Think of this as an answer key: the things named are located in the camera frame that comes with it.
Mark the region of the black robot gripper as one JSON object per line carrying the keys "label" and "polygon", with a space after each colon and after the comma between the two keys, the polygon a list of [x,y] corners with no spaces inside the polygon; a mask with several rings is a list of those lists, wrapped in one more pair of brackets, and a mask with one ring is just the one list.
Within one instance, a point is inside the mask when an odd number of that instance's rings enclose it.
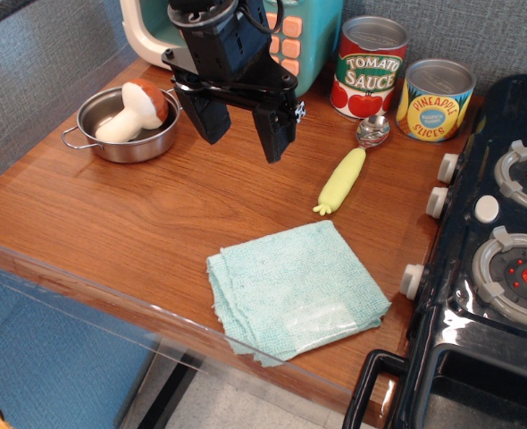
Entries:
{"label": "black robot gripper", "polygon": [[[167,13],[185,46],[166,50],[162,61],[172,68],[174,91],[200,137],[213,145],[230,129],[224,103],[257,107],[253,118],[265,158],[279,162],[296,138],[305,104],[295,95],[295,75],[271,57],[264,3],[170,1]],[[265,103],[271,107],[259,106]]]}

